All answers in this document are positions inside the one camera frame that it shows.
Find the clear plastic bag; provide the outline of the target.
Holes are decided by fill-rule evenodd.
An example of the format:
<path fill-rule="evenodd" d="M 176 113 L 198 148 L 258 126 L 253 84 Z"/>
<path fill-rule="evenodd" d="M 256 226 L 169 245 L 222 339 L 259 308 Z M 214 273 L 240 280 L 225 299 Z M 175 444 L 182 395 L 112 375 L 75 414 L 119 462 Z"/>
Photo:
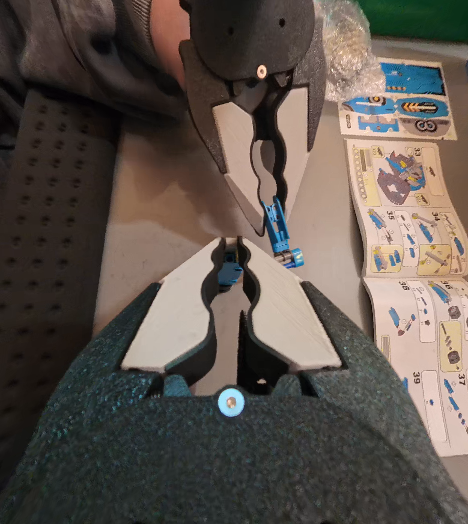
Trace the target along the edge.
<path fill-rule="evenodd" d="M 380 95 L 385 74 L 372 50 L 369 22 L 356 1 L 315 1 L 316 21 L 322 23 L 327 65 L 325 100 L 344 102 Z"/>

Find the large green bin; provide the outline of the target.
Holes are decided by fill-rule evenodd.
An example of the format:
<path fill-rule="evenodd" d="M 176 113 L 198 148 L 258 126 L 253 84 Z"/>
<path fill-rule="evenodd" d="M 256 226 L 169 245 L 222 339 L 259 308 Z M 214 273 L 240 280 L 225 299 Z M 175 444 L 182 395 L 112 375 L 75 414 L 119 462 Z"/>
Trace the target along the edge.
<path fill-rule="evenodd" d="M 468 43 L 468 1 L 358 1 L 374 36 Z"/>

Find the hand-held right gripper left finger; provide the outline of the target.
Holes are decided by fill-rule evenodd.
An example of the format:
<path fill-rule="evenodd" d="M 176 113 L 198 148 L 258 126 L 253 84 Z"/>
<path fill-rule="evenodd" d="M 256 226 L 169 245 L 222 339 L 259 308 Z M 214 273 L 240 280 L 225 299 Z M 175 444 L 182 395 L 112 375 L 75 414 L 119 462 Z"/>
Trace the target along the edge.
<path fill-rule="evenodd" d="M 216 360 L 211 303 L 225 239 L 217 238 L 159 282 L 159 289 L 121 362 L 123 370 L 206 375 Z"/>

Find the small blue beam assembly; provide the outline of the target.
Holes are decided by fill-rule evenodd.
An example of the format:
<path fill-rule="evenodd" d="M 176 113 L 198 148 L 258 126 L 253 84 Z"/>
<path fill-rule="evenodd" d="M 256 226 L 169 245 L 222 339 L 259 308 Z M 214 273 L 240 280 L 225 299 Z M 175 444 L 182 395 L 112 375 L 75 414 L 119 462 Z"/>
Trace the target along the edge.
<path fill-rule="evenodd" d="M 269 236 L 274 260 L 287 269 L 295 269 L 304 265 L 303 252 L 300 248 L 290 248 L 290 234 L 283 208 L 277 196 L 273 204 L 264 205 L 265 227 Z"/>

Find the blue sticker sheet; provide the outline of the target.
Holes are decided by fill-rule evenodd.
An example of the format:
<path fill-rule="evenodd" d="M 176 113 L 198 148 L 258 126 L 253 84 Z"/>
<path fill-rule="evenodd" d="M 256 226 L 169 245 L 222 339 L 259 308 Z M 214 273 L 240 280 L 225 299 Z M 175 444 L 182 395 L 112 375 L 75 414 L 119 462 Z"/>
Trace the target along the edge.
<path fill-rule="evenodd" d="M 381 91 L 338 106 L 344 136 L 456 141 L 442 64 L 380 58 Z"/>

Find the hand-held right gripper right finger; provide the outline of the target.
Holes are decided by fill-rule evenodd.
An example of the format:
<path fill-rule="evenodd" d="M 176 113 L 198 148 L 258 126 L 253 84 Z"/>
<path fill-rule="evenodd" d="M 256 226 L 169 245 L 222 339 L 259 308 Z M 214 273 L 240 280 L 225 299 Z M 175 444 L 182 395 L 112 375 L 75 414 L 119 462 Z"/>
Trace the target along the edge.
<path fill-rule="evenodd" d="M 341 358 L 302 279 L 243 237 L 237 238 L 246 312 L 245 361 L 256 374 L 297 374 L 341 367 Z"/>

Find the open instruction booklet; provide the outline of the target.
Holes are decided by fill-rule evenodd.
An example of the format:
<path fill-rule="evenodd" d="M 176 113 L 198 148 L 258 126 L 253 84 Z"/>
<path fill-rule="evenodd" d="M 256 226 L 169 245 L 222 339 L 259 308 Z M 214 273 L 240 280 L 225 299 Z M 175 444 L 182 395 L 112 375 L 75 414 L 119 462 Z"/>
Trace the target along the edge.
<path fill-rule="evenodd" d="M 377 347 L 439 456 L 468 454 L 468 238 L 432 142 L 345 139 Z"/>

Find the blue motor block yellow pins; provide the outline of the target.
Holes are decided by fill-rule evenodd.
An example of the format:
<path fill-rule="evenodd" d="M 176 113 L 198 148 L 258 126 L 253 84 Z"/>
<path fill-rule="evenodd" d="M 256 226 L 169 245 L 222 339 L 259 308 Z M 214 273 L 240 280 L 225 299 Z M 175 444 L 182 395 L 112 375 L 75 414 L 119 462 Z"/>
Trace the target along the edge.
<path fill-rule="evenodd" d="M 239 264 L 237 247 L 227 246 L 223 256 L 223 265 L 220 268 L 217 279 L 219 292 L 224 293 L 231 290 L 242 275 L 243 268 Z"/>

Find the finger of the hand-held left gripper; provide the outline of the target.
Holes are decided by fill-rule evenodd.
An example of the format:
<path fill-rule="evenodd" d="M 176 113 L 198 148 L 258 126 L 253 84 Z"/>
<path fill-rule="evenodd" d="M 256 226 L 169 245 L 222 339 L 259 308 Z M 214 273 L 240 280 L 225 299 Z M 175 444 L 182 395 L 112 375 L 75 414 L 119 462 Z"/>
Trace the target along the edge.
<path fill-rule="evenodd" d="M 264 166 L 264 141 L 255 140 L 255 121 L 234 102 L 213 109 L 226 165 L 224 178 L 244 216 L 259 237 L 265 235 L 264 203 L 270 205 L 276 182 Z"/>
<path fill-rule="evenodd" d="M 283 181 L 286 198 L 279 196 L 285 217 L 289 218 L 309 159 L 308 151 L 308 88 L 293 88 L 287 93 L 277 110 L 277 130 L 284 140 L 285 166 Z M 271 198 L 271 190 L 277 189 L 271 180 L 277 165 L 276 146 L 270 141 L 261 143 L 262 176 L 261 200 Z"/>

